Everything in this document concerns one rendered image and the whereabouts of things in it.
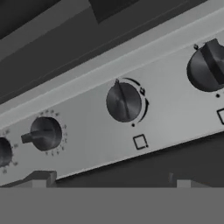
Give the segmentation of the black stove knob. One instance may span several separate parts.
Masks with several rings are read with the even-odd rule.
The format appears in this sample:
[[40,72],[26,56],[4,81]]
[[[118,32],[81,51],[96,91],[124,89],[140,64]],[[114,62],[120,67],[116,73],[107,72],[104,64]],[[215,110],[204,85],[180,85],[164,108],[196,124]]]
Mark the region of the black stove knob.
[[224,45],[217,38],[197,49],[187,63],[187,78],[200,91],[224,88]]
[[108,113],[118,122],[129,123],[141,112],[142,100],[137,90],[127,82],[115,81],[106,97]]
[[10,142],[5,137],[0,137],[0,167],[5,167],[12,160]]
[[21,136],[23,144],[33,143],[40,151],[57,148],[62,140],[62,128],[52,117],[38,117],[31,124],[29,133]]

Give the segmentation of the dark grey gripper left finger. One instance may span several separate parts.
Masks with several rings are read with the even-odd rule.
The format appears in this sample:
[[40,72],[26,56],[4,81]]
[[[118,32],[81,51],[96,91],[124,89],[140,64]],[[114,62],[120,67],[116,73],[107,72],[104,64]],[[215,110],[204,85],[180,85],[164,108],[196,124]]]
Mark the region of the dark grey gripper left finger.
[[5,187],[48,188],[55,185],[56,178],[56,171],[34,171],[26,178],[9,183]]

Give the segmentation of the grey stove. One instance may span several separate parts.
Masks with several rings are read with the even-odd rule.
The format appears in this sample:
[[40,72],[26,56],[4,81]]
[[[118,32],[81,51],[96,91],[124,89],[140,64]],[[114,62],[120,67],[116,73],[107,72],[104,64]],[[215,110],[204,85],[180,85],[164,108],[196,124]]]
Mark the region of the grey stove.
[[[62,179],[224,131],[224,88],[204,92],[187,78],[187,63],[207,41],[224,46],[224,0],[206,0],[183,14],[0,104],[0,137],[12,160],[0,167],[0,186],[35,171]],[[140,94],[132,122],[118,122],[106,97],[116,80]],[[62,128],[59,146],[22,143],[38,117]]]

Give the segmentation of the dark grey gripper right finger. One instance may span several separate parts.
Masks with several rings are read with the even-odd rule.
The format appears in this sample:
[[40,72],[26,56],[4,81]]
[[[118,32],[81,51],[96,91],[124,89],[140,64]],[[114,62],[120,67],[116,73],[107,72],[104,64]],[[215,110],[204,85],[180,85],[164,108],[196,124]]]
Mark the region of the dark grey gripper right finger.
[[169,173],[168,181],[171,186],[177,188],[209,188],[209,185],[205,185],[191,179],[177,178],[173,173]]

